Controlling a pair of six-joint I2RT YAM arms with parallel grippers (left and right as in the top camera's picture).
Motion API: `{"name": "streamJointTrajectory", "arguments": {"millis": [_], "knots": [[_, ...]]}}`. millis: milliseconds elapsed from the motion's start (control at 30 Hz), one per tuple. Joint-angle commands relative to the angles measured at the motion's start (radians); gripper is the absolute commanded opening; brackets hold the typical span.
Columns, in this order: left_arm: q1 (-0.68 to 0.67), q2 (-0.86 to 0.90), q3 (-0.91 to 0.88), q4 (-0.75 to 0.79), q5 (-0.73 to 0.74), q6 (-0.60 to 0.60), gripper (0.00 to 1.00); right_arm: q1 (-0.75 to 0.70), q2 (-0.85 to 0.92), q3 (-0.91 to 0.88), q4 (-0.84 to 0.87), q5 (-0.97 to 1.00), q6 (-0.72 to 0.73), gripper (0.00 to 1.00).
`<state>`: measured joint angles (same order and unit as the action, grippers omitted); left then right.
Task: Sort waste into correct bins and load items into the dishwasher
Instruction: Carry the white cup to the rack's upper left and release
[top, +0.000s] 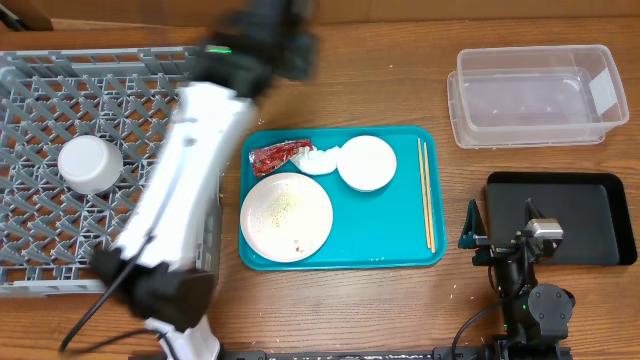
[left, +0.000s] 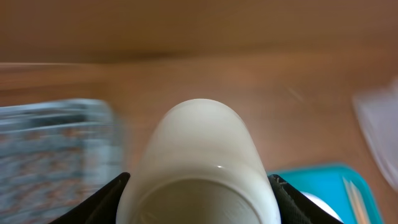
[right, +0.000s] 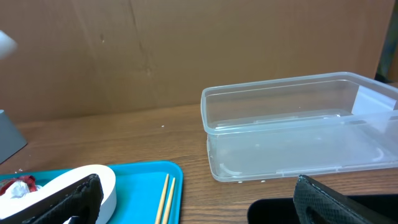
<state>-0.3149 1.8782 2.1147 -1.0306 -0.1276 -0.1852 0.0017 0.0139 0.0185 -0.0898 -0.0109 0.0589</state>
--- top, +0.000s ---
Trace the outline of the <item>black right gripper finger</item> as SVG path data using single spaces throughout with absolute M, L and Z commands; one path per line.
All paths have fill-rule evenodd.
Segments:
M 525 222 L 529 223 L 531 220 L 544 219 L 545 216 L 542 211 L 534 204 L 531 198 L 525 201 Z
M 476 249 L 488 244 L 487 232 L 475 199 L 469 202 L 467 216 L 458 241 L 462 249 Z

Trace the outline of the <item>pink shallow bowl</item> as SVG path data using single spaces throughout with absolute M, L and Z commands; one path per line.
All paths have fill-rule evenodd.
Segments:
M 373 192 L 394 177 L 397 159 L 392 147 L 381 138 L 362 135 L 348 140 L 339 151 L 337 170 L 342 180 L 361 192 Z

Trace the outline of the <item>grey white bowl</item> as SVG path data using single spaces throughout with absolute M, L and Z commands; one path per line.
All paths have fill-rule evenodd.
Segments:
M 57 167 L 72 190 L 85 195 L 97 194 L 116 183 L 123 168 L 123 155 L 106 140 L 82 135 L 63 145 Z

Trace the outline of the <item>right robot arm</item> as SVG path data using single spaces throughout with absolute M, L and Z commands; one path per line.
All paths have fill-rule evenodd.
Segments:
M 472 316 L 456 333 L 453 355 L 462 333 L 475 321 L 499 308 L 505 333 L 477 352 L 478 359 L 568 359 L 559 347 L 568 337 L 574 295 L 553 284 L 540 284 L 534 265 L 550 258 L 563 241 L 563 229 L 545 217 L 531 200 L 525 201 L 526 224 L 507 243 L 489 240 L 477 203 L 469 202 L 458 246 L 473 249 L 472 264 L 488 269 L 490 285 L 499 300 Z

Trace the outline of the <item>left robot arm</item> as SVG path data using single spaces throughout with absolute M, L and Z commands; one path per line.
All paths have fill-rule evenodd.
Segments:
M 145 322 L 169 359 L 215 359 L 207 309 L 215 274 L 197 267 L 220 177 L 275 77 L 310 76 L 314 38 L 307 1 L 252 1 L 195 49 L 154 171 L 113 245 L 92 271 L 106 297 Z

